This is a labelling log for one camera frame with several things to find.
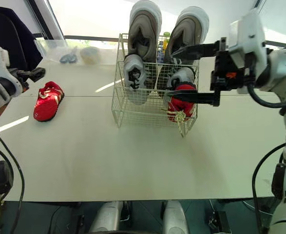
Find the gray sneaker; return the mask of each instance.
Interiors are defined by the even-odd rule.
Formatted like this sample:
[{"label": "gray sneaker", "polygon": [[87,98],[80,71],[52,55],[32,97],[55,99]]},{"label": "gray sneaker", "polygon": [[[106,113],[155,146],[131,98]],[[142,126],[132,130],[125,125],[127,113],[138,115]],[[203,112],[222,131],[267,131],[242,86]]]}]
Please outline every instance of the gray sneaker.
[{"label": "gray sneaker", "polygon": [[207,13],[196,6],[184,9],[177,18],[170,40],[165,51],[164,63],[158,77],[157,89],[166,90],[167,83],[180,68],[181,64],[193,65],[194,60],[173,61],[171,54],[184,46],[201,44],[209,30],[209,17]]},{"label": "gray sneaker", "polygon": [[[144,62],[156,63],[157,43],[161,31],[161,11],[149,0],[134,4],[130,14],[128,53],[139,55]],[[157,67],[146,64],[146,86],[153,89],[157,76]]]},{"label": "gray sneaker", "polygon": [[144,63],[138,55],[128,55],[124,59],[124,81],[127,98],[136,105],[147,101],[149,91],[146,90],[146,73]]}]

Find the shoe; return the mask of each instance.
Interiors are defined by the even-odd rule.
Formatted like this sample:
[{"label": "shoe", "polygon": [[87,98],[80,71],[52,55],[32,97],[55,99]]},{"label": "shoe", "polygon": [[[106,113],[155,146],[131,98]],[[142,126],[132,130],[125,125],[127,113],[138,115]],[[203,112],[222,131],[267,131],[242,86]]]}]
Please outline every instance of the shoe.
[{"label": "shoe", "polygon": [[203,43],[208,30],[209,17],[203,9],[191,6],[181,12],[171,33],[164,55],[163,62],[171,65],[163,65],[161,68],[157,89],[166,89],[168,79],[181,68],[180,64],[193,65],[194,63],[194,60],[182,59],[179,61],[179,65],[177,65],[177,62],[172,60],[171,54],[182,47]]},{"label": "shoe", "polygon": [[147,89],[146,72],[144,62],[138,55],[127,55],[124,59],[124,79],[127,98],[136,105],[142,105],[147,101],[149,94]]},{"label": "shoe", "polygon": [[172,75],[167,82],[167,90],[175,90],[182,82],[194,83],[195,71],[191,67],[182,67],[174,75]]},{"label": "shoe", "polygon": [[[170,90],[197,90],[194,85],[195,73],[192,68],[183,67],[179,69],[173,76],[168,80],[167,87]],[[176,122],[175,114],[172,112],[183,111],[187,117],[192,116],[194,103],[181,101],[174,97],[167,100],[168,102],[168,119],[172,122]]]},{"label": "shoe", "polygon": [[[144,62],[156,63],[157,44],[161,31],[162,16],[159,7],[149,0],[141,0],[134,4],[130,14],[128,36],[128,53],[139,55]],[[146,64],[149,81],[148,89],[154,89],[157,78],[155,64]]]},{"label": "shoe", "polygon": [[63,90],[56,83],[46,83],[44,88],[39,89],[34,119],[40,122],[53,119],[64,96]]}]

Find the table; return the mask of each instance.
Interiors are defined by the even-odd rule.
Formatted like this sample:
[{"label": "table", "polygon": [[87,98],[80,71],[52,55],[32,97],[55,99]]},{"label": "table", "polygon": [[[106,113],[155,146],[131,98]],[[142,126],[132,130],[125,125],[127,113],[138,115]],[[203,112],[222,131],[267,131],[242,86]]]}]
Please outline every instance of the table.
[{"label": "table", "polygon": [[[202,60],[201,75],[213,60]],[[252,173],[259,160],[285,141],[278,110],[249,96],[223,95],[221,106],[200,105],[198,120],[185,138],[175,128],[122,125],[112,113],[114,66],[63,66],[43,61],[44,79],[15,98],[0,126],[29,116],[0,136],[18,159],[25,177],[25,201],[109,201],[251,197]],[[33,107],[39,87],[53,80],[65,92],[52,121],[37,122]],[[199,80],[200,87],[208,81]],[[276,101],[273,95],[264,97]],[[258,196],[269,196],[280,154],[263,165]],[[7,200],[18,200],[20,178]]]}]

